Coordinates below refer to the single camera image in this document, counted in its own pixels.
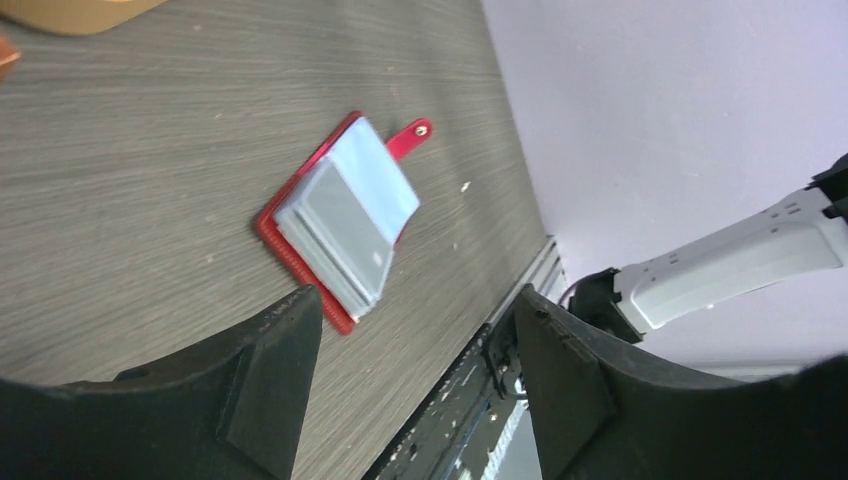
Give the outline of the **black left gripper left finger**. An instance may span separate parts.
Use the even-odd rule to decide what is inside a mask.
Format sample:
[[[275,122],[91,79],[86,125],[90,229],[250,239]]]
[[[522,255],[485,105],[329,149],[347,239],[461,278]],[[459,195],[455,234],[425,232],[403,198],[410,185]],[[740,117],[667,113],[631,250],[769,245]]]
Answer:
[[[1,383],[5,479],[287,479],[322,337],[318,290],[108,382]]]

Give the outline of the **red leather card holder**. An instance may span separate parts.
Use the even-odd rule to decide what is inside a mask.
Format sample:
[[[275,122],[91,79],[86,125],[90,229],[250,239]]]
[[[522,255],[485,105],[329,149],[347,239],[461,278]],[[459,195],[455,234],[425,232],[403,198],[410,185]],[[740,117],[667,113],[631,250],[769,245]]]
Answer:
[[[350,334],[383,296],[397,244],[421,201],[401,159],[433,134],[418,118],[384,140],[349,113],[260,210],[254,228],[325,318]]]

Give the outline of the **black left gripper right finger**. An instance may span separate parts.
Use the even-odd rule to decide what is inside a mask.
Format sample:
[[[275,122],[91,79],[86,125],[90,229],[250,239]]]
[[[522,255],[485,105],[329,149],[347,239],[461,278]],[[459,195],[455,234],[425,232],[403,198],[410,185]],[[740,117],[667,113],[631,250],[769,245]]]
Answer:
[[[843,479],[847,359],[741,382],[648,353],[526,285],[514,314],[546,479]]]

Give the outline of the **tan oval tray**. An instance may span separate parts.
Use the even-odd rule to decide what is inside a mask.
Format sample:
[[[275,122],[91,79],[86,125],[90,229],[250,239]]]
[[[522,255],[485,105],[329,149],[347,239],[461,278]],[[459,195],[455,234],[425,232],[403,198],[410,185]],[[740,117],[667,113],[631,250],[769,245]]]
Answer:
[[[166,0],[1,0],[1,16],[34,30],[69,36],[102,33]]]

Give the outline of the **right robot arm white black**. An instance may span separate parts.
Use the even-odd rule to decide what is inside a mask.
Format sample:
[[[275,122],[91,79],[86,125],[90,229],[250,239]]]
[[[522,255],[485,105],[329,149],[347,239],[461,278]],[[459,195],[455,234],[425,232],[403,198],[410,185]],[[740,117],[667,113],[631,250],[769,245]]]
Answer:
[[[726,228],[577,281],[568,311],[630,343],[672,320],[801,274],[847,265],[847,159]]]

